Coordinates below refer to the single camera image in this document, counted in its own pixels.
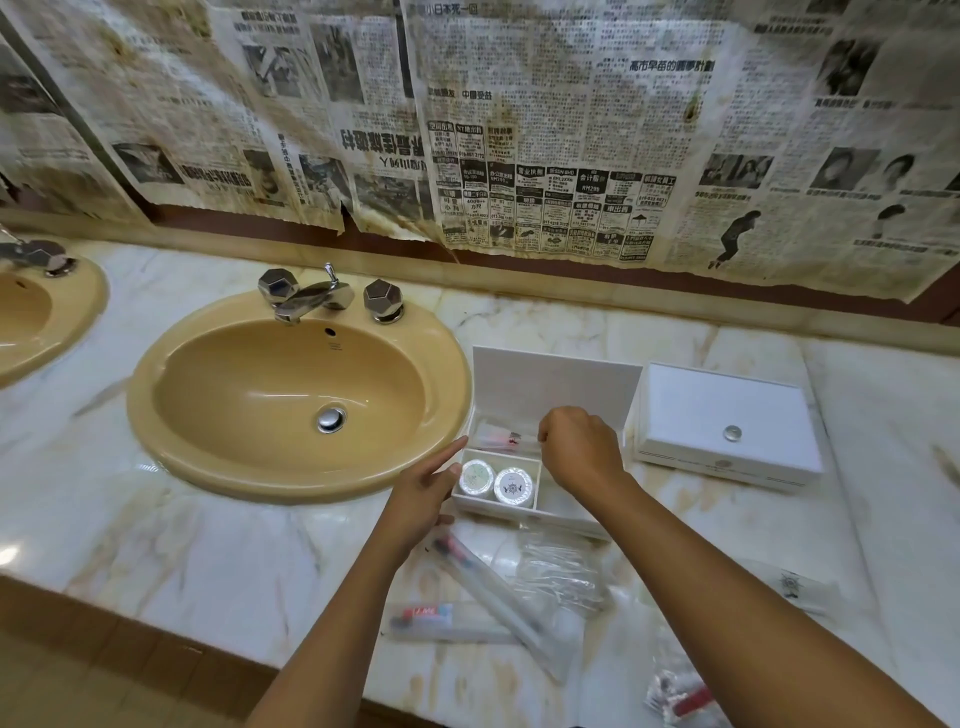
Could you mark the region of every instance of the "marble countertop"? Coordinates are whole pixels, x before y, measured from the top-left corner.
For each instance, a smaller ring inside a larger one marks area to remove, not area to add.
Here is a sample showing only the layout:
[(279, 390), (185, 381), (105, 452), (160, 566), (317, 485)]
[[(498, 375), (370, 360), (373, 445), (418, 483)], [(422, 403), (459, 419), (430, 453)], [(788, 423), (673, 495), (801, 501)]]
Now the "marble countertop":
[[(128, 377), (164, 330), (252, 289), (265, 264), (101, 242), (69, 247), (104, 268), (110, 301), (79, 345), (0, 391), (0, 552), (12, 554), (0, 569), (282, 666), (339, 586), (386, 494), (263, 505), (159, 469), (127, 424)], [(657, 360), (803, 387), (828, 468), (818, 486), (786, 496), (638, 463), (633, 473), (730, 555), (837, 582), (847, 601), (838, 634), (960, 725), (960, 583), (952, 578), (960, 564), (960, 359), (399, 282), (467, 350)], [(516, 565), (511, 528), (469, 518), (455, 528), (498, 570)], [(654, 612), (616, 546), (603, 560), (614, 606), (588, 624), (565, 686), (518, 646), (381, 639), (365, 696), (455, 728), (658, 725), (642, 707)], [(459, 596), (452, 579), (415, 554), (390, 599)]]

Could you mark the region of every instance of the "yellow sink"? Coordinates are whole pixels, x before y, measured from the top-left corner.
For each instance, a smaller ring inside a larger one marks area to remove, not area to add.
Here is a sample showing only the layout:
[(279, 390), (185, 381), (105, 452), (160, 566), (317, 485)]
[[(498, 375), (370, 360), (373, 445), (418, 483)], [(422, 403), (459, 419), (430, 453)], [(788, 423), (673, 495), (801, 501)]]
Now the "yellow sink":
[(84, 258), (55, 279), (0, 261), (0, 387), (76, 343), (104, 310), (107, 291), (103, 272)]
[(460, 429), (470, 375), (453, 334), (407, 303), (274, 320), (256, 291), (188, 316), (144, 354), (128, 416), (174, 475), (231, 496), (332, 499), (390, 485)]

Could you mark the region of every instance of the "closed white box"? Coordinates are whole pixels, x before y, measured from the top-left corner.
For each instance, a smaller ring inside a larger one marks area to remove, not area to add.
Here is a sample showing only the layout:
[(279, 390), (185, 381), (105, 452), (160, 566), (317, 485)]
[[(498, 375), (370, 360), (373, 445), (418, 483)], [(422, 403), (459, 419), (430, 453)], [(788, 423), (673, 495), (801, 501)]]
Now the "closed white box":
[(823, 473), (804, 391), (792, 384), (651, 363), (638, 411), (639, 460), (789, 492)]
[[(516, 431), (536, 432), (547, 412), (569, 404), (602, 417), (616, 431), (623, 448), (623, 430), (642, 370), (634, 364), (473, 347), (473, 406), (467, 432), (472, 435), (484, 418)], [(503, 465), (503, 455), (478, 454), (475, 449), (461, 453), (460, 460), (478, 456), (487, 456), (495, 470)], [(540, 468), (539, 459), (514, 459), (518, 467), (526, 467), (524, 461), (530, 465), (528, 473), (536, 490), (532, 507), (507, 505), (493, 497), (467, 496), (455, 488), (457, 508), (512, 522), (548, 523), (590, 538), (610, 539), (590, 512), (561, 488), (546, 468)]]

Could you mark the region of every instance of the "newspaper advertisement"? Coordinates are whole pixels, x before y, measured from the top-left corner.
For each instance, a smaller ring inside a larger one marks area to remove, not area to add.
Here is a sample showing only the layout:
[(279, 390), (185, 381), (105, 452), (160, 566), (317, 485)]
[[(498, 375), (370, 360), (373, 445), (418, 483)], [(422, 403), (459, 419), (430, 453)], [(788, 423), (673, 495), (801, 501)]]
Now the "newspaper advertisement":
[(0, 38), (0, 175), (3, 204), (34, 192), (59, 214), (147, 224), (26, 63)]
[(957, 260), (939, 0), (404, 0), (443, 240), (910, 300)]
[(214, 39), (277, 130), (274, 151), (300, 204), (342, 204), (361, 231), (438, 237), (399, 6), (213, 5)]
[[(297, 194), (277, 150), (282, 131), (221, 52), (203, 0), (4, 0), (0, 9), (149, 202), (343, 229), (338, 201)], [(288, 27), (264, 25), (272, 35)], [(264, 73), (282, 77), (289, 62), (274, 54)]]

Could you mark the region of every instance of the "forearm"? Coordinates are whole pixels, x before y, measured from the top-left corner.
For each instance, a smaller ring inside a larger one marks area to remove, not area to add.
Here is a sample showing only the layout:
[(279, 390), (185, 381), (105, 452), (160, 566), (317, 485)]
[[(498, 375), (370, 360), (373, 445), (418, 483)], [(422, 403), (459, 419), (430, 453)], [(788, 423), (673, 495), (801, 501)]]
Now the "forearm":
[(402, 559), (374, 531), (337, 593), (247, 722), (249, 728), (351, 728), (383, 607)]
[(592, 490), (584, 505), (634, 565), (735, 725), (942, 725), (881, 670), (624, 478), (622, 487)]

